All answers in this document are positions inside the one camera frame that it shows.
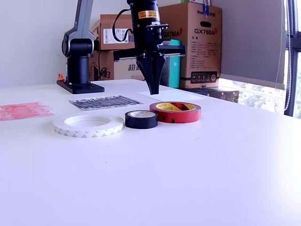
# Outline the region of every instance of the yellow label on camera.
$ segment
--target yellow label on camera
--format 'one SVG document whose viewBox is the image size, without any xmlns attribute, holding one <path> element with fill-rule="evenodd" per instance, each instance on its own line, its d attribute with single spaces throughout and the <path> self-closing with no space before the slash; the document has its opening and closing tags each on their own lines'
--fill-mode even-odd
<svg viewBox="0 0 301 226">
<path fill-rule="evenodd" d="M 156 18 L 160 19 L 160 15 L 158 11 L 154 10 L 148 10 L 148 11 L 141 11 L 138 13 L 139 19 L 145 19 L 145 18 Z"/>
</svg>

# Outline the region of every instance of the robotic arm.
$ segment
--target robotic arm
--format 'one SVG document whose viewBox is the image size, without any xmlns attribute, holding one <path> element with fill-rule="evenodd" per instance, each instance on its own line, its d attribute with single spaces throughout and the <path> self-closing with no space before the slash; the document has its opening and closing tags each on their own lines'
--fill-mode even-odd
<svg viewBox="0 0 301 226">
<path fill-rule="evenodd" d="M 185 55 L 185 46 L 162 45 L 164 29 L 169 25 L 160 23 L 157 0 L 127 0 L 127 3 L 131 8 L 133 31 L 130 32 L 134 33 L 135 48 L 115 51 L 114 60 L 136 58 L 150 93 L 158 94 L 165 57 Z M 94 51 L 94 36 L 89 31 L 92 4 L 93 0 L 78 0 L 74 27 L 65 33 L 62 42 L 67 78 L 57 84 L 73 94 L 104 92 L 103 87 L 89 82 L 88 75 L 89 57 Z"/>
<path fill-rule="evenodd" d="M 150 94 L 158 94 L 165 56 L 183 56 L 185 46 L 162 45 L 164 29 L 169 25 L 160 22 L 157 0 L 127 0 L 127 3 L 131 8 L 135 48 L 115 51 L 114 60 L 136 58 Z"/>
</svg>

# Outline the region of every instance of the red fabric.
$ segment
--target red fabric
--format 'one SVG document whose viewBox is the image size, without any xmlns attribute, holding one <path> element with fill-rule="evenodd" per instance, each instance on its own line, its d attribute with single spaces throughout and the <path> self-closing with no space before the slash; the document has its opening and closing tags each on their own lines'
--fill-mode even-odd
<svg viewBox="0 0 301 226">
<path fill-rule="evenodd" d="M 42 102 L 0 106 L 0 121 L 19 120 L 55 115 Z"/>
</svg>

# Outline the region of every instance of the tape roll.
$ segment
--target tape roll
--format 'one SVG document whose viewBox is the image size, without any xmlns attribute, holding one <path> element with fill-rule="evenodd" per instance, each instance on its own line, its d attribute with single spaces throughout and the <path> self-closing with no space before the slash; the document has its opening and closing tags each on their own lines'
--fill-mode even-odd
<svg viewBox="0 0 301 226">
<path fill-rule="evenodd" d="M 158 121 L 167 123 L 190 123 L 201 119 L 201 107 L 184 102 L 159 102 L 150 105 L 158 113 Z"/>
<path fill-rule="evenodd" d="M 124 121 L 118 116 L 95 114 L 60 115 L 53 121 L 55 132 L 68 137 L 104 137 L 122 131 Z"/>
<path fill-rule="evenodd" d="M 150 111 L 131 111 L 126 113 L 126 127 L 151 129 L 158 125 L 158 114 Z"/>
</svg>

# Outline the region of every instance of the table surface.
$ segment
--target table surface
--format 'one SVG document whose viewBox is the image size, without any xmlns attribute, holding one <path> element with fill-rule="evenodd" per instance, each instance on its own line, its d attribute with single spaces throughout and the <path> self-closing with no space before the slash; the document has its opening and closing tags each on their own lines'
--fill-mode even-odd
<svg viewBox="0 0 301 226">
<path fill-rule="evenodd" d="M 82 112 L 70 99 L 145 103 L 93 111 L 124 118 L 158 102 L 137 94 L 148 90 L 142 81 L 97 84 L 106 91 L 0 89 L 0 105 L 43 101 L 64 114 Z M 202 106 L 198 122 L 98 138 L 56 134 L 54 116 L 0 121 L 0 225 L 300 226 L 301 120 L 211 97 L 190 102 Z"/>
</svg>

